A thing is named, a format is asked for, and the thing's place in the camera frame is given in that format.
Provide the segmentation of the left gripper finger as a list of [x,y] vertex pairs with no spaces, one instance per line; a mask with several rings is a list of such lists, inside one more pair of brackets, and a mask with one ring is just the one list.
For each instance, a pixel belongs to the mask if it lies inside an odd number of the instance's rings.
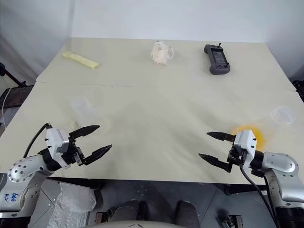
[[105,147],[102,147],[94,152],[92,152],[92,154],[88,157],[85,157],[82,161],[83,165],[89,165],[97,160],[99,160],[100,158],[102,158],[110,149],[112,148],[112,145],[108,145]]
[[100,127],[99,125],[90,125],[90,126],[79,128],[79,129],[69,133],[69,139],[75,141],[79,137],[85,137],[85,136],[93,133],[99,127]]

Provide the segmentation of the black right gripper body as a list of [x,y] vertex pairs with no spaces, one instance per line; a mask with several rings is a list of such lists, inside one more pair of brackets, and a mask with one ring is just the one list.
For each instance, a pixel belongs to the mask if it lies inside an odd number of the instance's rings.
[[246,158],[247,150],[242,149],[239,145],[232,144],[227,158],[228,168],[226,172],[230,173],[233,165],[243,166],[245,164]]

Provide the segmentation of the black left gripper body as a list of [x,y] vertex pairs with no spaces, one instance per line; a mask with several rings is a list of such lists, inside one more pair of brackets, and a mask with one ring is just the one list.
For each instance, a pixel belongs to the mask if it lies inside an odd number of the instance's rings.
[[81,151],[81,149],[76,145],[76,140],[69,136],[69,144],[66,152],[61,156],[66,164],[74,164],[77,163],[78,166],[84,165],[85,157]]

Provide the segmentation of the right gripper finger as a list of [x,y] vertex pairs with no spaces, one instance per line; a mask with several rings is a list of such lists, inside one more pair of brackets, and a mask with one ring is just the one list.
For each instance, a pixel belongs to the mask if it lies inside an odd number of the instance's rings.
[[215,139],[218,139],[218,140],[221,140],[221,141],[229,141],[229,142],[234,142],[235,140],[235,135],[231,135],[231,134],[228,134],[228,133],[223,133],[223,132],[208,132],[207,135],[215,138]]
[[232,165],[223,161],[220,161],[218,158],[207,155],[207,154],[201,154],[199,153],[199,156],[204,159],[209,164],[216,166],[220,169],[225,170],[226,172],[230,173],[232,169]]

